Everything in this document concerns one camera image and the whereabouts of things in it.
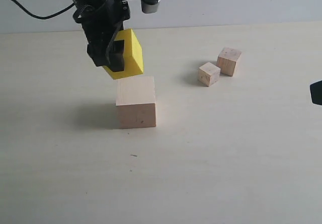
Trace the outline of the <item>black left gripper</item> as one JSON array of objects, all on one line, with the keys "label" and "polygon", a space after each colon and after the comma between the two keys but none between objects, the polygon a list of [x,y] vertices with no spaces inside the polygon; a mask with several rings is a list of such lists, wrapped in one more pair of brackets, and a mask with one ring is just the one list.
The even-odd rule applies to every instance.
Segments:
[{"label": "black left gripper", "polygon": [[[87,53],[95,66],[107,66],[112,72],[124,70],[125,40],[116,40],[123,21],[130,18],[128,3],[123,0],[73,0],[73,19],[81,24],[88,41]],[[109,41],[101,41],[111,34]]]}]

